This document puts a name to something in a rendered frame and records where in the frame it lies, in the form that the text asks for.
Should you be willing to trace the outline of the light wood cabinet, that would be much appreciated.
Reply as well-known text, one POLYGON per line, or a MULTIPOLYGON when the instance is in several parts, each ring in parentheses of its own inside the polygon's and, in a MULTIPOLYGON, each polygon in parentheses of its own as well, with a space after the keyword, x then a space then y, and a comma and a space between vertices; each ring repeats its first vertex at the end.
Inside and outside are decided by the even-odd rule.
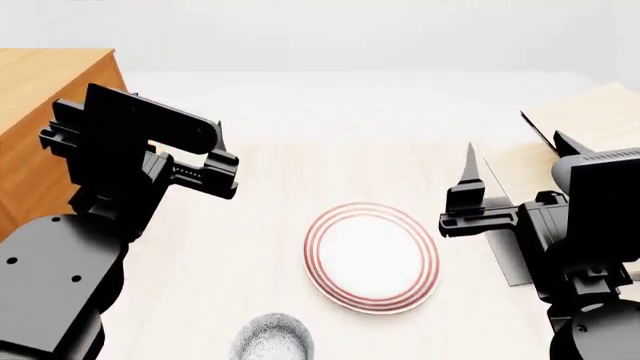
POLYGON ((523 110, 511 124, 516 131, 480 141, 479 154, 490 170, 483 177, 489 197, 518 206, 559 190, 551 176, 556 131, 596 152, 640 148, 640 94, 611 83, 523 110))

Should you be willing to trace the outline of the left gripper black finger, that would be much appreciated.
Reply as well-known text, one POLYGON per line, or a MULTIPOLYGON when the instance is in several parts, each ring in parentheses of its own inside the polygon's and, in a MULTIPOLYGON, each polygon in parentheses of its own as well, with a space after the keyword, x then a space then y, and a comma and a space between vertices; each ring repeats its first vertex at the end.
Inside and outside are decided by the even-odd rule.
POLYGON ((207 154, 205 161, 205 179, 213 185, 215 195, 231 200, 238 188, 236 175, 239 167, 237 155, 227 151, 223 137, 222 122, 215 123, 218 137, 214 148, 207 154))
POLYGON ((78 147, 84 107, 62 98, 52 103, 53 115, 48 125, 39 132, 43 149, 73 151, 78 147))

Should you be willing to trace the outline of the grey speckled bowl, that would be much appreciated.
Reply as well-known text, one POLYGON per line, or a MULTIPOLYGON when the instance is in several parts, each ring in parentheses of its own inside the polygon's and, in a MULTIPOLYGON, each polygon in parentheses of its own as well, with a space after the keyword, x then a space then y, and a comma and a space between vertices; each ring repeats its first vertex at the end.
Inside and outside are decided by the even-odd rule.
POLYGON ((271 313, 255 317, 237 333, 229 360, 314 360, 307 327, 295 317, 271 313))

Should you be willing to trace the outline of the white plate with red rings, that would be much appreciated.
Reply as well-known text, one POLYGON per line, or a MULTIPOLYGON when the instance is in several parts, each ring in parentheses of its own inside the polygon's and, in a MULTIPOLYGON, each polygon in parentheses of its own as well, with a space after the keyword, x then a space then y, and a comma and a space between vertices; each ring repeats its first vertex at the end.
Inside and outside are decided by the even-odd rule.
POLYGON ((324 296, 364 314, 416 308, 440 277, 438 250, 425 227, 379 203, 346 203, 324 212, 307 230, 303 259, 324 296))

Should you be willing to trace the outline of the orange-brown wooden cabinet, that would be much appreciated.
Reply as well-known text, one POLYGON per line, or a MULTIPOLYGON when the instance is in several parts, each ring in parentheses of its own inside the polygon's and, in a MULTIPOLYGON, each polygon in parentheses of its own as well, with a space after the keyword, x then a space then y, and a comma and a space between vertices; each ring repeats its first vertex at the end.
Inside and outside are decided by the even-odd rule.
POLYGON ((0 242, 35 218, 71 211, 77 187, 39 131, 54 101, 84 101, 90 83, 126 88, 113 50, 0 48, 0 242))

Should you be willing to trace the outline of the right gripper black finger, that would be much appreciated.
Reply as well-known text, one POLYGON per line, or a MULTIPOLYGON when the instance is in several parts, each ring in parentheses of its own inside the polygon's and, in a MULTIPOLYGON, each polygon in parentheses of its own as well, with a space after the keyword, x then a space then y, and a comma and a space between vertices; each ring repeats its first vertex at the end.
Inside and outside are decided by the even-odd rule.
POLYGON ((485 185, 479 175, 477 158, 472 143, 467 146, 465 167, 456 185, 446 196, 446 212, 463 212, 482 207, 485 185))
POLYGON ((584 146, 582 143, 579 143, 577 140, 574 140, 562 131, 555 131, 553 134, 553 140, 555 143, 556 153, 560 158, 594 153, 592 149, 589 149, 587 146, 584 146))

